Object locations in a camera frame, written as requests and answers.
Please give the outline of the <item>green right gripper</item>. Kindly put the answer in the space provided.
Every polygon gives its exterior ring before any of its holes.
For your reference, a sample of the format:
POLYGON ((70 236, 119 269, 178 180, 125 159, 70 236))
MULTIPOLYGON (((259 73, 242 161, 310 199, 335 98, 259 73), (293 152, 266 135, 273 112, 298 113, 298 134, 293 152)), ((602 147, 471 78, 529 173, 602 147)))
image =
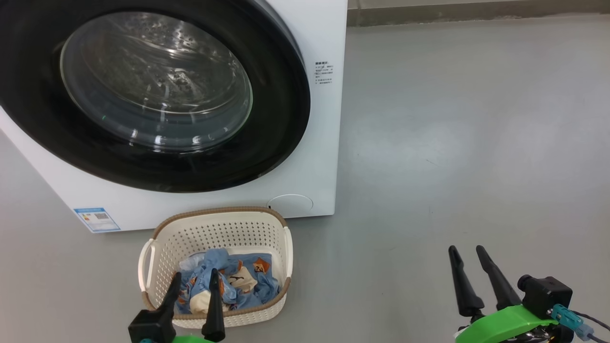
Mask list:
POLYGON ((540 319, 523 305, 501 269, 490 258, 482 245, 476 247, 482 269, 488 274, 497 300, 496 313, 482 314, 484 303, 476 295, 464 271, 463 260, 454 245, 448 249, 449 262, 459 314, 476 318, 469 326, 455 334, 456 343, 501 343, 529 332, 538 326, 557 325, 551 318, 540 319))

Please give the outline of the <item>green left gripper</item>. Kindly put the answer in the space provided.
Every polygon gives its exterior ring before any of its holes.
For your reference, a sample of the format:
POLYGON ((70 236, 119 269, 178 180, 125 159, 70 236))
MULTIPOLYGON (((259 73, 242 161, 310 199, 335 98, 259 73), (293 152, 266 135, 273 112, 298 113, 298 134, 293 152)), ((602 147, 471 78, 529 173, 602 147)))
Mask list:
MULTIPOLYGON (((181 282, 181 272, 175 273, 161 304, 162 328, 169 328, 172 325, 176 302, 181 293, 181 282)), ((193 335, 176 336, 172 343, 214 343, 225 339, 226 332, 223 319, 221 284, 222 280, 220 280, 219 271, 217 269, 212 269, 211 280, 209 282, 211 297, 205 323, 201 328, 201 334, 204 337, 193 335)))

